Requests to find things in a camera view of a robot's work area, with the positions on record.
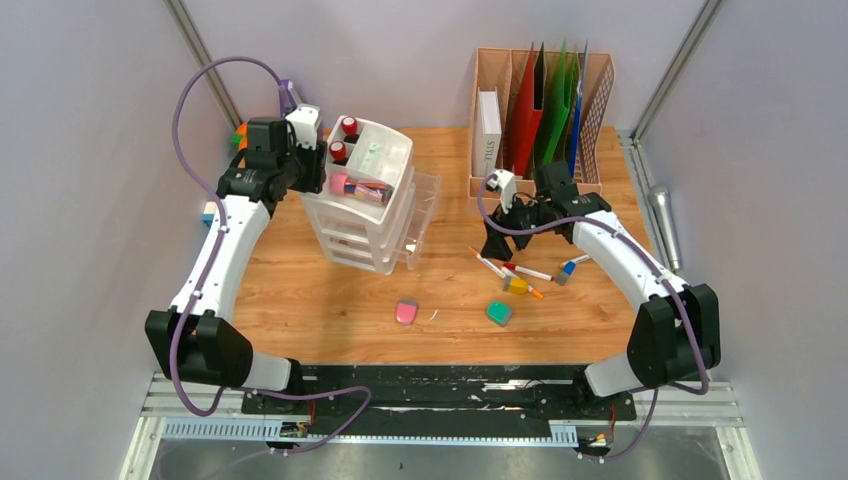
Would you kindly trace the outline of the red black stamp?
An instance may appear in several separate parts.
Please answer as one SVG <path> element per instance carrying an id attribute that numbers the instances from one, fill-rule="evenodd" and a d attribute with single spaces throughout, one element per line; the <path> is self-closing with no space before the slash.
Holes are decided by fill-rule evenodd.
<path id="1" fill-rule="evenodd" d="M 328 153 L 335 165 L 346 165 L 348 161 L 348 153 L 346 143 L 343 141 L 334 141 L 328 145 Z"/>

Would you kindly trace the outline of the yellow mini highlighter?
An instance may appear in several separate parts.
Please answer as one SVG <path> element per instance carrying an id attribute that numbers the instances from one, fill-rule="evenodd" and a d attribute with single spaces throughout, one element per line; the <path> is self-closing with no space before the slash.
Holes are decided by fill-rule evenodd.
<path id="1" fill-rule="evenodd" d="M 503 290 L 510 294 L 523 295 L 531 291 L 531 287 L 524 279 L 506 275 L 504 277 Z"/>

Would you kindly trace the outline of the red round stamp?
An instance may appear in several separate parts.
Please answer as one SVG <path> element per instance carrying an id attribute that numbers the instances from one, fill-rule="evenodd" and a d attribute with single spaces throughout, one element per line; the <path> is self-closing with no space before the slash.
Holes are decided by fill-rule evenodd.
<path id="1" fill-rule="evenodd" d="M 356 117 L 346 116 L 341 122 L 341 129 L 344 133 L 344 142 L 356 144 L 359 140 L 359 121 Z"/>

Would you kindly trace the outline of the pink highlighter pack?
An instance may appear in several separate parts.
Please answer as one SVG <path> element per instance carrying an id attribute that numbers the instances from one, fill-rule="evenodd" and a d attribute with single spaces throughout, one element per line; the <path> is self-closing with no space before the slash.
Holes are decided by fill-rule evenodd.
<path id="1" fill-rule="evenodd" d="M 347 174 L 331 175 L 329 185 L 335 195 L 352 197 L 379 206 L 386 206 L 394 193 L 394 188 L 389 184 L 359 179 Z"/>

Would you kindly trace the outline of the teal eraser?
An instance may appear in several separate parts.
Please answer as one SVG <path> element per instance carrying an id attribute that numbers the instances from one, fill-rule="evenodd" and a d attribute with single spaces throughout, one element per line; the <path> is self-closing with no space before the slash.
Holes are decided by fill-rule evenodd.
<path id="1" fill-rule="evenodd" d="M 504 328 L 513 317 L 514 309 L 505 303 L 493 301 L 487 305 L 485 314 L 491 322 Z"/>

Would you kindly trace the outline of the white plastic drawer unit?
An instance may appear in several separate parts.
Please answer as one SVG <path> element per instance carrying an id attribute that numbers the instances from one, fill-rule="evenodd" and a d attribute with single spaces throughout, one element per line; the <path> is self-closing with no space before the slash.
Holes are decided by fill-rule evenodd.
<path id="1" fill-rule="evenodd" d="M 416 169 L 410 137 L 359 117 L 339 117 L 327 147 L 322 192 L 301 196 L 326 259 L 383 275 L 415 269 L 441 178 Z"/>

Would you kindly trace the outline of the white hardcover book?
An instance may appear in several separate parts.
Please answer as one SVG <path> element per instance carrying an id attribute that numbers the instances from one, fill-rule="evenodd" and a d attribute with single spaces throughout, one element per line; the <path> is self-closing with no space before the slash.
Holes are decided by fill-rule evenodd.
<path id="1" fill-rule="evenodd" d="M 472 139 L 472 175 L 486 177 L 495 168 L 501 144 L 498 92 L 479 90 L 476 97 Z"/>

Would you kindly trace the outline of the pink eraser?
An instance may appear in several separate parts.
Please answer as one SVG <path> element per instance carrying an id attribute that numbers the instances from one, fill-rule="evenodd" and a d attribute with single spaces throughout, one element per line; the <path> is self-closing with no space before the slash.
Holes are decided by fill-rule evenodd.
<path id="1" fill-rule="evenodd" d="M 395 309 L 395 320 L 402 325 L 412 325 L 415 322 L 419 305 L 416 301 L 401 299 Z"/>

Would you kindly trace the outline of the pink plastic file organizer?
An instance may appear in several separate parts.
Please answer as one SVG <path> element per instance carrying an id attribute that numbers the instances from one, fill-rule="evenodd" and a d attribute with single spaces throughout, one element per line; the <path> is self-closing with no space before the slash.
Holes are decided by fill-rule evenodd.
<path id="1" fill-rule="evenodd" d="M 467 210 L 495 167 L 532 193 L 534 171 L 564 163 L 582 193 L 602 190 L 596 147 L 615 82 L 613 58 L 588 49 L 479 48 L 468 137 Z"/>

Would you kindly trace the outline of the red folder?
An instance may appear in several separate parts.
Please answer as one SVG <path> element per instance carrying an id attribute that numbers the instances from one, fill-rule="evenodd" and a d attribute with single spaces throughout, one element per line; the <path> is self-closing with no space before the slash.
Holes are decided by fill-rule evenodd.
<path id="1" fill-rule="evenodd" d="M 508 163 L 519 178 L 527 174 L 544 105 L 546 60 L 544 44 L 531 48 L 519 77 L 520 84 L 508 128 Z"/>

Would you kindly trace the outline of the blue folder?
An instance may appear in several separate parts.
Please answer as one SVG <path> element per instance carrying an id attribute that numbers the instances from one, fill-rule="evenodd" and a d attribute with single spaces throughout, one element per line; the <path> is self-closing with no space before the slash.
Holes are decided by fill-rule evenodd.
<path id="1" fill-rule="evenodd" d="M 577 63 L 577 77 L 576 77 L 576 86 L 575 86 L 575 95 L 574 95 L 574 109 L 573 109 L 573 118 L 571 125 L 571 132 L 569 137 L 568 151 L 567 151 L 567 160 L 569 171 L 572 177 L 575 177 L 576 171 L 576 162 L 577 162 L 577 151 L 578 151 L 578 143 L 579 143 L 579 133 L 580 133 L 580 123 L 581 123 L 581 109 L 582 109 L 582 100 L 583 100 L 583 83 L 585 78 L 586 71 L 586 63 L 588 57 L 588 41 L 584 42 L 583 52 L 579 54 L 576 58 Z"/>

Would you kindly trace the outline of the green folder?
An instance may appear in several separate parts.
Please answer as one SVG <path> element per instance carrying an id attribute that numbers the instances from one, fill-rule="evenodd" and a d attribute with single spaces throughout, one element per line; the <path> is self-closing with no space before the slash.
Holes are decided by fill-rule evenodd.
<path id="1" fill-rule="evenodd" d="M 566 41 L 558 53 L 546 54 L 546 66 L 542 118 L 533 151 L 535 167 L 566 159 L 581 74 L 579 54 L 571 51 Z"/>

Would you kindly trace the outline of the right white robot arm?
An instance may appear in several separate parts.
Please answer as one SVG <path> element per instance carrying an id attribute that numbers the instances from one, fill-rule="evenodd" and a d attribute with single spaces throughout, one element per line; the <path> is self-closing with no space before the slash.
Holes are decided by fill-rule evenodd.
<path id="1" fill-rule="evenodd" d="M 544 164 L 534 174 L 536 191 L 518 191 L 515 175 L 490 173 L 476 199 L 495 193 L 499 204 L 482 214 L 483 254 L 511 259 L 536 235 L 552 232 L 587 254 L 636 312 L 623 352 L 590 364 L 571 390 L 571 403 L 596 417 L 611 396 L 673 386 L 695 395 L 709 389 L 708 371 L 721 361 L 719 305 L 706 284 L 692 285 L 663 266 L 626 230 L 598 193 L 579 192 L 567 164 Z"/>

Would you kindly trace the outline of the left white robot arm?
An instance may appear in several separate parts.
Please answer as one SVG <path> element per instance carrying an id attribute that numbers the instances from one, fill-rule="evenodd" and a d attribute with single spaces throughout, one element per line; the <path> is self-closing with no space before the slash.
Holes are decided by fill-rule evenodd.
<path id="1" fill-rule="evenodd" d="M 263 354 L 233 325 L 236 297 L 254 247 L 287 192 L 319 193 L 326 179 L 320 120 L 249 120 L 246 146 L 215 191 L 220 200 L 196 263 L 145 333 L 167 378 L 227 388 L 268 390 L 283 413 L 306 400 L 300 365 Z"/>

